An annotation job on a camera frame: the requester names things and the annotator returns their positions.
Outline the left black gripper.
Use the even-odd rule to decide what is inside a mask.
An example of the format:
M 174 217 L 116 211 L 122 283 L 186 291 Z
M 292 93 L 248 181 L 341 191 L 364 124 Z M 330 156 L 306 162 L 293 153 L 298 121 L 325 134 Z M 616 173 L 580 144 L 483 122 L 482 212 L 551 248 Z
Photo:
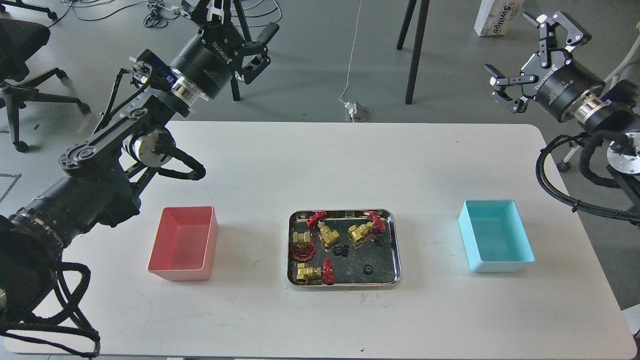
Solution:
M 190 12 L 198 33 L 170 63 L 211 99 L 230 82 L 233 64 L 235 78 L 247 85 L 269 66 L 267 44 L 280 28 L 269 22 L 256 41 L 245 42 L 234 30 L 230 7 L 230 0 L 199 0 Z

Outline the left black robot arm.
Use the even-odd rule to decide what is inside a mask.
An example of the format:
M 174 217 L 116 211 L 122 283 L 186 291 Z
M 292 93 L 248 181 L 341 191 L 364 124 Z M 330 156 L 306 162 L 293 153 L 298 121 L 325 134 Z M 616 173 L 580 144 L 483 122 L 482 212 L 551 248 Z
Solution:
M 92 135 L 67 148 L 64 177 L 9 217 L 1 217 L 1 335 L 94 359 L 100 337 L 80 310 L 91 272 L 65 262 L 64 249 L 96 224 L 116 227 L 139 214 L 141 193 L 155 175 L 198 181 L 206 169 L 180 150 L 167 130 L 188 117 L 199 98 L 211 100 L 228 83 L 251 84 L 271 63 L 267 23 L 257 39 L 238 0 L 200 0 L 189 14 L 198 32 L 167 64 L 142 51 L 121 69 Z M 136 91 L 115 96 L 130 73 Z

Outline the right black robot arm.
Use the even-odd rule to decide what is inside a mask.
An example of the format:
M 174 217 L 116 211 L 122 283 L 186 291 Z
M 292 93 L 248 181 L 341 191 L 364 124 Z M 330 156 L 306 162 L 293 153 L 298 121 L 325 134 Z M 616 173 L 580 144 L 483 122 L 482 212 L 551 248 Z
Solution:
M 577 62 L 572 50 L 590 41 L 591 35 L 562 11 L 537 18 L 524 18 L 539 31 L 538 50 L 522 66 L 519 75 L 506 77 L 491 64 L 491 97 L 512 113 L 526 111 L 529 101 L 537 103 L 560 123 L 578 121 L 583 133 L 560 135 L 541 153 L 535 164 L 538 183 L 554 199 L 604 218 L 639 221 L 639 116 L 634 112 L 637 86 L 620 80 L 606 89 L 605 80 Z M 546 157 L 560 145 L 572 142 L 582 147 L 578 168 L 596 186 L 622 190 L 630 199 L 628 210 L 583 202 L 555 188 L 546 177 Z

